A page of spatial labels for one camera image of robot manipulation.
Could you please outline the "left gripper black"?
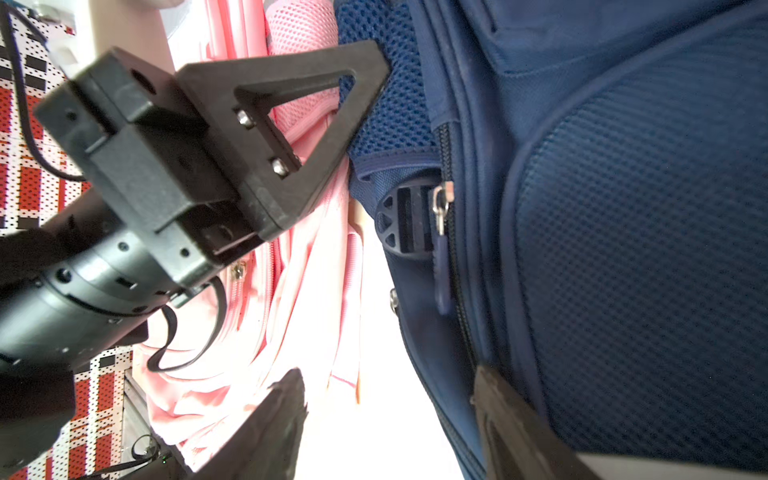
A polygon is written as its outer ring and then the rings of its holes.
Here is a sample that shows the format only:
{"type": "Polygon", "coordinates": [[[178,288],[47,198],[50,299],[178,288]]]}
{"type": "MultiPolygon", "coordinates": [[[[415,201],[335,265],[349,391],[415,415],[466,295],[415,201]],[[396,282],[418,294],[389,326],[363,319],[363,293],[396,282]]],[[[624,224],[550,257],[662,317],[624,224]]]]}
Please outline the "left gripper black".
{"type": "Polygon", "coordinates": [[[35,114],[90,182],[48,223],[71,300],[193,295],[314,209],[381,92],[373,40],[168,73],[114,49],[35,114]]]}

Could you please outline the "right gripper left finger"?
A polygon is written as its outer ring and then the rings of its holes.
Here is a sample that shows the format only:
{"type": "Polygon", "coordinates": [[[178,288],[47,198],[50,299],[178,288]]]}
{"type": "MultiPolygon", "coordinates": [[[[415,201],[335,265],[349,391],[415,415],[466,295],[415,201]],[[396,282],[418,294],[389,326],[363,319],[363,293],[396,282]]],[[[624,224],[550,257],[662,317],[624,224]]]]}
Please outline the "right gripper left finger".
{"type": "Polygon", "coordinates": [[[190,475],[158,459],[128,475],[130,479],[265,479],[290,480],[296,475],[307,418],[305,384],[299,369],[274,383],[222,449],[190,475]]]}

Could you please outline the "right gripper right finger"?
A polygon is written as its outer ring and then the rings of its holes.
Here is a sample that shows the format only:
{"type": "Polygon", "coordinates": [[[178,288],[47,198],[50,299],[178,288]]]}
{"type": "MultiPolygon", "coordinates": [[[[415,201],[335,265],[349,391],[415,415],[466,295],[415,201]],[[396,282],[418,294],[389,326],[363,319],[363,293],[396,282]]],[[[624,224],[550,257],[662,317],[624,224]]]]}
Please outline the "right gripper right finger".
{"type": "Polygon", "coordinates": [[[495,369],[477,367],[473,405],[488,479],[598,477],[495,369]]]}

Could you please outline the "navy zipper pull tab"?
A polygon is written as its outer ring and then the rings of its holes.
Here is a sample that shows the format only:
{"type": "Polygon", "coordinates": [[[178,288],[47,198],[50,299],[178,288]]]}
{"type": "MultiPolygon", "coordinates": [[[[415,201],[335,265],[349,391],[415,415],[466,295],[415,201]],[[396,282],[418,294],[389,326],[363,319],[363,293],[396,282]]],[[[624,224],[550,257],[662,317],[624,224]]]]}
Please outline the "navy zipper pull tab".
{"type": "Polygon", "coordinates": [[[455,199],[454,184],[445,181],[431,192],[431,209],[434,216],[433,229],[433,273],[435,279],[435,301],[441,315],[452,310],[449,242],[447,217],[455,199]]]}

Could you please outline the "navy blue backpack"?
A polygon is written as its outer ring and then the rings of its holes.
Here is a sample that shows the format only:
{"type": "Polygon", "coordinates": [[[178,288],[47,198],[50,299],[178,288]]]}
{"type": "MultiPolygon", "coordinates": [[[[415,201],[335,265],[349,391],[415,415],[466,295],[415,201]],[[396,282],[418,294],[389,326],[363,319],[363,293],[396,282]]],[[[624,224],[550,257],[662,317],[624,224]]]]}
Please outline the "navy blue backpack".
{"type": "Polygon", "coordinates": [[[338,1],[389,83],[353,142],[465,479],[495,369],[598,477],[767,473],[767,5],[338,1]],[[431,192],[452,181],[452,310],[431,192]]]}

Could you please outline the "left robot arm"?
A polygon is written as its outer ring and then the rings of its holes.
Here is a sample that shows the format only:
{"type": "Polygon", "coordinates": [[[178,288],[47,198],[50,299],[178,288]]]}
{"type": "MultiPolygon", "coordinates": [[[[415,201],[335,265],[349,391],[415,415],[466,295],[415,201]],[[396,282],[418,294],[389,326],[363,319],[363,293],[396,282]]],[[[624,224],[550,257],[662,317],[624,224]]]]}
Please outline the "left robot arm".
{"type": "Polygon", "coordinates": [[[312,212],[382,91],[372,40],[168,73],[115,48],[39,122],[89,190],[1,241],[1,475],[75,414],[75,371],[312,212]]]}

